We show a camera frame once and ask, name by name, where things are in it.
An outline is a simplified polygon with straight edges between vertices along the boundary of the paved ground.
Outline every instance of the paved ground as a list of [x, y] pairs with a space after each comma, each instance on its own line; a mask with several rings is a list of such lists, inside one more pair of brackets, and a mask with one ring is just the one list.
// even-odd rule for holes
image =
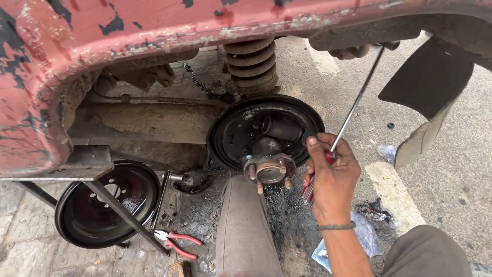
[[[413, 164], [394, 170], [376, 153], [381, 144], [402, 142], [425, 122], [417, 112], [397, 104], [377, 99], [377, 94], [426, 36], [402, 42], [394, 52], [386, 52], [375, 72], [356, 116], [345, 131], [344, 138], [352, 146], [363, 168], [354, 203], [374, 200], [380, 196], [402, 222], [402, 227], [379, 232], [385, 251], [395, 237], [414, 225], [427, 223], [446, 231], [465, 249], [471, 261], [492, 264], [492, 73], [476, 67], [465, 92], [451, 110], [441, 133], [431, 150]], [[220, 52], [216, 48], [202, 51], [188, 62], [195, 76], [212, 86], [221, 74]], [[309, 48], [300, 38], [285, 37], [277, 41], [277, 70], [281, 93], [295, 96], [312, 105], [323, 117], [327, 132], [336, 133], [355, 99], [376, 55], [376, 50], [362, 59], [333, 60], [328, 53]], [[186, 88], [192, 98], [205, 94], [194, 86], [182, 63], [173, 65], [178, 74], [177, 84], [170, 88], [155, 86], [147, 95], [180, 97]], [[131, 87], [121, 87], [121, 93], [141, 94]], [[393, 122], [392, 130], [386, 127]], [[112, 144], [114, 148], [167, 161], [164, 143], [128, 142]], [[186, 149], [186, 145], [174, 145]], [[203, 162], [199, 155], [173, 161], [173, 170], [191, 169]], [[382, 174], [390, 176], [382, 179]], [[204, 195], [183, 196], [176, 191], [168, 195], [165, 212], [178, 211], [173, 226], [184, 233], [195, 233], [206, 242], [201, 249], [187, 247], [200, 253], [193, 264], [196, 276], [213, 276], [214, 222], [218, 216], [221, 186], [230, 176], [217, 172], [212, 188]], [[310, 253], [320, 238], [312, 228], [309, 210], [298, 205], [296, 189], [275, 192], [268, 197], [270, 224], [286, 276], [320, 276], [324, 270], [310, 260]], [[46, 183], [43, 188], [58, 197], [66, 183]], [[59, 237], [53, 223], [53, 210], [25, 194], [12, 183], [0, 184], [0, 272], [6, 277], [54, 276], [125, 276], [160, 277], [175, 256], [163, 258], [140, 237], [131, 240], [129, 249], [114, 247], [101, 250], [81, 249]], [[288, 220], [280, 221], [279, 215]], [[380, 271], [383, 258], [374, 260]]]

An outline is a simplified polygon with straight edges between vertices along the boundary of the plastic bag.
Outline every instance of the plastic bag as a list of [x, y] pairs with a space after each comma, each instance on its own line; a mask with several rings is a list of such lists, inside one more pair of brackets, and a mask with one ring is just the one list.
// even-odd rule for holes
[[380, 145], [377, 147], [377, 153], [379, 156], [385, 158], [390, 164], [395, 163], [395, 156], [397, 151], [394, 145]]
[[[372, 258], [374, 256], [382, 255], [381, 247], [379, 246], [379, 241], [377, 240], [376, 231], [374, 227], [368, 222], [366, 217], [360, 213], [350, 212], [350, 219], [355, 222], [355, 235], [362, 245], [362, 248], [369, 256]], [[326, 253], [325, 241], [321, 240], [318, 247], [314, 250], [311, 258], [318, 262], [326, 268], [330, 273], [332, 268], [330, 267], [330, 262], [328, 261], [328, 255]]]

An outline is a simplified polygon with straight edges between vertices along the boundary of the mud flap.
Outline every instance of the mud flap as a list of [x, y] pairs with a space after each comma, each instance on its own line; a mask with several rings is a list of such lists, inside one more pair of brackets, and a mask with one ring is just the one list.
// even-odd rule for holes
[[459, 50], [431, 37], [408, 58], [379, 94], [379, 99], [412, 108], [428, 120], [399, 145], [396, 168], [413, 162], [429, 150], [468, 83], [474, 63], [468, 52]]

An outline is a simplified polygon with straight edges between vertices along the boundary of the shock absorber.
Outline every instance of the shock absorber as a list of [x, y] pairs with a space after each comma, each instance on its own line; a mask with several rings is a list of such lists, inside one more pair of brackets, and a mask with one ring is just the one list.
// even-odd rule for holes
[[273, 37], [224, 45], [231, 81], [239, 93], [266, 93], [277, 84]]

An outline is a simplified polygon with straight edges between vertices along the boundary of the white road marking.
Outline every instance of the white road marking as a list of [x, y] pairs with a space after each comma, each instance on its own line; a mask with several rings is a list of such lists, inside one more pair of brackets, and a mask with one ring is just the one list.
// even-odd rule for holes
[[365, 167], [381, 203], [396, 220], [401, 222], [397, 236], [401, 236], [415, 226], [425, 224], [419, 209], [409, 195], [408, 190], [395, 168], [385, 162], [377, 162]]
[[307, 38], [304, 39], [304, 44], [306, 45], [313, 62], [316, 64], [316, 68], [321, 74], [329, 75], [339, 71], [335, 60], [328, 51], [315, 50], [311, 47]]

